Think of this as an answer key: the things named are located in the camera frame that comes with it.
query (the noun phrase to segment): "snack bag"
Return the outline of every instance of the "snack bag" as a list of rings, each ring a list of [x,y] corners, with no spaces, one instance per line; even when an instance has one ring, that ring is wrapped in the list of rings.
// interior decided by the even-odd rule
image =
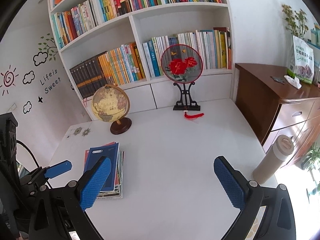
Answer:
[[[314,75],[313,49],[302,39],[293,36],[293,48],[287,73],[292,78],[311,84]]]

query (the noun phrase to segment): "drawer handle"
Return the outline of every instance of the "drawer handle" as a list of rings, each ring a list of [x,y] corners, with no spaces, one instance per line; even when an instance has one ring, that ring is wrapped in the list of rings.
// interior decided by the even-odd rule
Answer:
[[[302,111],[295,112],[295,113],[292,115],[292,117],[299,116],[299,115],[302,115]]]

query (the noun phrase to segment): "red tassel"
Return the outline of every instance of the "red tassel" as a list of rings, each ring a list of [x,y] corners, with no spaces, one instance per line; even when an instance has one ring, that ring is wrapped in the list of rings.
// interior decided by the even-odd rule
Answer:
[[[193,119],[197,119],[198,117],[204,116],[204,113],[201,114],[194,114],[194,115],[188,115],[187,111],[184,112],[184,118],[188,119],[188,120],[193,120]]]

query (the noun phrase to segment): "screw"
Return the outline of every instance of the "screw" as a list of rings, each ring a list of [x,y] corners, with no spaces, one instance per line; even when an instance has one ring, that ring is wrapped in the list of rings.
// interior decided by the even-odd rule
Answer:
[[[72,180],[68,183],[69,187],[74,187],[75,185],[77,185],[77,182],[75,180]]]
[[[46,185],[42,185],[42,186],[40,187],[40,191],[45,191],[45,190],[46,190],[46,188],[47,188],[47,186],[46,186]]]
[[[254,180],[250,180],[249,184],[250,184],[251,187],[257,187],[258,186],[258,183],[256,181],[254,181]]]
[[[286,189],[287,189],[287,187],[286,187],[285,185],[283,185],[283,184],[280,184],[280,189],[282,189],[282,190],[286,190]]]

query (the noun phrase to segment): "blue notebook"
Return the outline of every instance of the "blue notebook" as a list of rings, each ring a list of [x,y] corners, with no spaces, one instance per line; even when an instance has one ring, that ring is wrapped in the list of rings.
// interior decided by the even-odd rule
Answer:
[[[106,156],[111,161],[111,172],[103,185],[101,191],[111,191],[115,189],[115,178],[117,159],[119,153],[119,143],[112,145],[90,148],[84,172],[93,168],[101,156]]]

